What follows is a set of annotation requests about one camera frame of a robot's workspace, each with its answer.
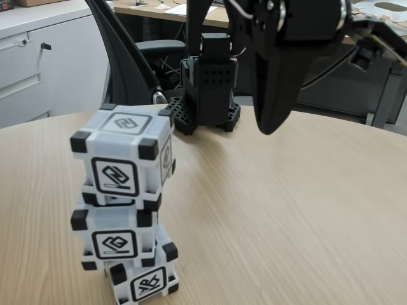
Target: cube tower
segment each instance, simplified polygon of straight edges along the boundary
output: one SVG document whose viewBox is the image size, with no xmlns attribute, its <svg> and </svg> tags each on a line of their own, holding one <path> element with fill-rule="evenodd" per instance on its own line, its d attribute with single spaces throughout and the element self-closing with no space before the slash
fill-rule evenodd
<svg viewBox="0 0 407 305">
<path fill-rule="evenodd" d="M 172 111 L 105 104 L 71 137 L 86 169 L 72 230 L 83 239 L 83 269 L 105 270 L 117 304 L 178 289 L 178 251 L 158 220 L 176 168 L 173 131 Z"/>
</svg>

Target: chair armrest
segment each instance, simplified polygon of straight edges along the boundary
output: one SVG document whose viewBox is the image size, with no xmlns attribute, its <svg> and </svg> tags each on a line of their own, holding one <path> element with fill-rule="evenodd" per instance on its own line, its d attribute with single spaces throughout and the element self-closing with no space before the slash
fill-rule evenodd
<svg viewBox="0 0 407 305">
<path fill-rule="evenodd" d="M 135 44 L 145 57 L 164 57 L 179 53 L 186 49 L 185 44 L 178 40 L 153 40 Z"/>
</svg>

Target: chair backrest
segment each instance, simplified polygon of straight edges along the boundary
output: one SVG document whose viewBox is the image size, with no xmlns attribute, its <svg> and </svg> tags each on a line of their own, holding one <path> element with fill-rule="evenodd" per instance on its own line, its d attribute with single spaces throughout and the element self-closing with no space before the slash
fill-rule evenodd
<svg viewBox="0 0 407 305">
<path fill-rule="evenodd" d="M 106 0 L 85 0 L 95 17 L 107 55 L 112 77 L 112 103 L 121 105 L 153 104 L 160 84 L 143 54 Z"/>
</svg>

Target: white cabinet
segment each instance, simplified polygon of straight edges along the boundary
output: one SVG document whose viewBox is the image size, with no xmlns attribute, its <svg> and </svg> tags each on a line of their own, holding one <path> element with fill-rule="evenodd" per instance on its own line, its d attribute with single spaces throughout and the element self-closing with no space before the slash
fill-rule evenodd
<svg viewBox="0 0 407 305">
<path fill-rule="evenodd" d="M 100 107 L 108 59 L 93 16 L 29 33 L 44 83 L 50 115 L 58 116 Z M 51 51 L 41 48 L 50 44 Z"/>
<path fill-rule="evenodd" d="M 108 59 L 84 0 L 19 8 L 3 12 L 2 18 L 0 128 L 44 113 L 58 116 L 100 107 Z M 52 50 L 42 49 L 41 43 Z"/>
</svg>

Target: perforated black base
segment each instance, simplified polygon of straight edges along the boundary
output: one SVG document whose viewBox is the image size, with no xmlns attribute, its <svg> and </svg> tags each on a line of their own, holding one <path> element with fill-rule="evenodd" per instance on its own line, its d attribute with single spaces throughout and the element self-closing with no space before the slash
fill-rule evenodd
<svg viewBox="0 0 407 305">
<path fill-rule="evenodd" d="M 185 135 L 192 135 L 198 127 L 197 116 L 195 109 L 187 105 L 182 97 L 172 97 L 166 109 L 172 110 L 175 114 L 176 130 Z M 233 107 L 229 108 L 228 120 L 217 127 L 222 128 L 225 132 L 232 132 L 237 121 L 240 118 L 240 106 L 233 103 Z"/>
</svg>

